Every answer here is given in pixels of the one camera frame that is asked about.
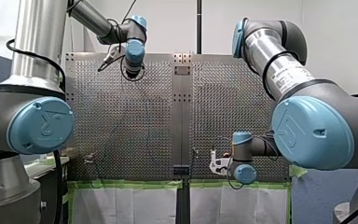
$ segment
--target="metal pole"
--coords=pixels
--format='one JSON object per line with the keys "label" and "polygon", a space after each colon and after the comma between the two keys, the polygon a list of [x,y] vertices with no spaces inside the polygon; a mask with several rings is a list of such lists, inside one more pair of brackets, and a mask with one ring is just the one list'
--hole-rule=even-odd
{"label": "metal pole", "polygon": [[111,23],[101,15],[92,5],[86,1],[74,2],[76,6],[71,11],[71,16],[89,28],[100,37],[109,35],[112,30]]}
{"label": "metal pole", "polygon": [[202,0],[197,0],[197,54],[202,54]]}
{"label": "metal pole", "polygon": [[[60,64],[67,1],[21,0],[14,47],[45,56]],[[7,85],[59,91],[57,70],[49,63],[14,53]]]}

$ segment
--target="blue joint cap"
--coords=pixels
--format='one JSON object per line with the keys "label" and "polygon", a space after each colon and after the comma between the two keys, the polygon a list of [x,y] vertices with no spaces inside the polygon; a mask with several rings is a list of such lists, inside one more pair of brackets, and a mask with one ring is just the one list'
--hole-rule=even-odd
{"label": "blue joint cap", "polygon": [[46,154],[59,149],[74,127],[71,107],[56,97],[38,98],[23,106],[7,128],[7,143],[20,154]]}
{"label": "blue joint cap", "polygon": [[235,169],[234,177],[243,185],[248,185],[256,181],[257,173],[252,165],[242,164]]}
{"label": "blue joint cap", "polygon": [[318,170],[345,167],[354,140],[346,120],[329,104],[309,96],[280,102],[272,117],[275,143],[295,165]]}
{"label": "blue joint cap", "polygon": [[252,134],[247,132],[238,132],[232,134],[232,145],[243,144],[252,139]]}
{"label": "blue joint cap", "polygon": [[145,45],[137,39],[127,41],[126,59],[131,63],[141,63],[145,56]]}
{"label": "blue joint cap", "polygon": [[234,36],[232,36],[232,56],[234,58],[240,58],[242,52],[243,44],[243,30],[242,30],[243,21],[237,22],[237,25],[234,29]]}
{"label": "blue joint cap", "polygon": [[131,19],[135,20],[136,22],[138,22],[140,25],[142,25],[146,29],[147,21],[146,21],[145,17],[133,15],[133,16],[131,16]]}

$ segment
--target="robotic arm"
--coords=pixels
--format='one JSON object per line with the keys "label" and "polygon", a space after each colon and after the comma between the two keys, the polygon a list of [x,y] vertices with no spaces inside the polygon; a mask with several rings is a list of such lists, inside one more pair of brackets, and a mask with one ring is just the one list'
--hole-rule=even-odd
{"label": "robotic arm", "polygon": [[[102,44],[127,43],[126,72],[130,78],[139,74],[145,56],[145,18],[133,16],[112,25],[84,0],[22,0],[15,49],[59,64],[65,11],[94,32]],[[0,152],[44,154],[66,142],[73,115],[63,101],[57,72],[40,58],[14,53],[11,75],[0,83]]]}
{"label": "robotic arm", "polygon": [[245,19],[235,28],[232,51],[261,76],[277,106],[264,141],[251,133],[234,133],[231,175],[242,184],[255,181],[255,155],[282,154],[310,169],[358,169],[358,95],[304,67],[307,45],[298,27],[288,21]]}
{"label": "robotic arm", "polygon": [[127,43],[123,61],[129,78],[136,78],[143,67],[145,18],[133,16],[112,25],[85,0],[21,0],[10,77],[0,83],[0,223],[8,218],[12,223],[39,223],[40,185],[29,179],[18,155],[56,151],[73,130],[59,66],[66,12],[101,44]]}

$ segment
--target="pegboard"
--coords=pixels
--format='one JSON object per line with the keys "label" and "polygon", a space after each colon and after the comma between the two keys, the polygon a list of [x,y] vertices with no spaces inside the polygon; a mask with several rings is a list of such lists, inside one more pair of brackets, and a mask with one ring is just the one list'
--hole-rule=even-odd
{"label": "pegboard", "polygon": [[[262,134],[269,128],[272,102],[265,94],[261,78],[231,56],[193,56],[193,106],[190,128],[190,154],[193,178],[222,178],[211,173],[211,148],[216,156],[231,150],[234,132]],[[284,158],[276,161],[254,157],[259,181],[285,181],[289,176]]]}
{"label": "pegboard", "polygon": [[76,119],[71,178],[171,179],[172,56],[148,55],[137,82],[120,75],[119,63],[98,73],[103,54],[66,57],[66,100]]}
{"label": "pegboard", "polygon": [[[119,63],[97,73],[104,56],[66,55],[66,100],[76,118],[71,179],[173,179],[177,164],[190,165],[192,178],[222,178],[209,170],[215,137],[268,128],[271,101],[242,60],[147,54],[145,77],[133,83]],[[214,143],[219,157],[230,150]],[[255,168],[260,181],[288,177],[284,159],[255,158]]]}

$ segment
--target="metal bracket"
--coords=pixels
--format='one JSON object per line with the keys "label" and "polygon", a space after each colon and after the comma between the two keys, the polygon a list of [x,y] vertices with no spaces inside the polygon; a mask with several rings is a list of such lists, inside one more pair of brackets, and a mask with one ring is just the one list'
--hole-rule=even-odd
{"label": "metal bracket", "polygon": [[180,76],[190,76],[190,66],[175,66],[175,74]]}
{"label": "metal bracket", "polygon": [[173,175],[190,175],[190,166],[188,165],[174,165]]}
{"label": "metal bracket", "polygon": [[229,158],[216,159],[216,150],[211,150],[211,163],[209,164],[209,169],[211,169],[212,173],[217,175],[227,175],[229,163]]}

